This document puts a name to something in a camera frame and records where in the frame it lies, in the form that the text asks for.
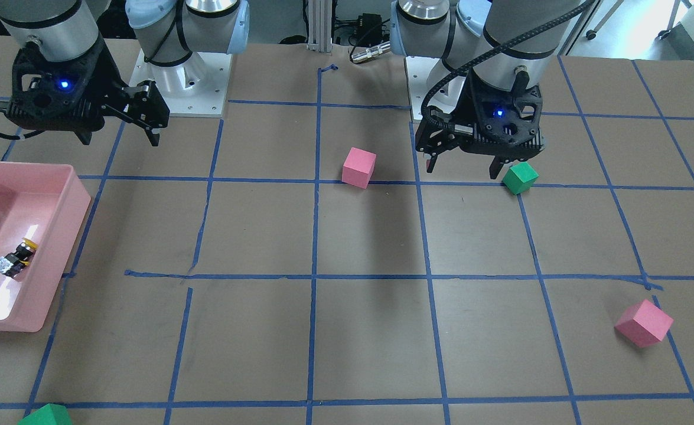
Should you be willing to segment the black gripper near bin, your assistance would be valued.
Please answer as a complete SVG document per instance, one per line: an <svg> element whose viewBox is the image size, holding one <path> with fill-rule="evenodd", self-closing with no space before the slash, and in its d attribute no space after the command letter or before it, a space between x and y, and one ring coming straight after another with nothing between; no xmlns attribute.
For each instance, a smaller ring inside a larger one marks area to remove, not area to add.
<svg viewBox="0 0 694 425"><path fill-rule="evenodd" d="M138 126L152 147L168 126L170 108L155 81L126 86L104 41L72 60L53 62L28 41L12 65L12 96L5 116L20 128L74 132L84 145L105 116Z"/></svg>

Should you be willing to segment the grey robot arm near bin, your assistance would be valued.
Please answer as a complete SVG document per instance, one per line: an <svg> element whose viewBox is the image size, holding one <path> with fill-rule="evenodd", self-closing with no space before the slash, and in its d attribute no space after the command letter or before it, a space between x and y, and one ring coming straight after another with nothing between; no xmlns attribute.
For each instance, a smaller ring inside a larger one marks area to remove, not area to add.
<svg viewBox="0 0 694 425"><path fill-rule="evenodd" d="M246 1L128 1L125 11L144 62L155 69L181 70L200 64L201 53L238 54L247 44ZM506 162L528 161L544 149L543 99L529 72L552 52L545 34L556 21L505 32L504 19L491 6L480 35L487 50L450 69L425 95L417 149L431 157L428 172L439 154L460 148L492 156L495 178ZM0 20L20 45L12 96L0 101L0 112L27 137L72 132L88 145L105 116L115 116L158 144L172 89L162 77L125 83L84 1L0 1Z"/></svg>

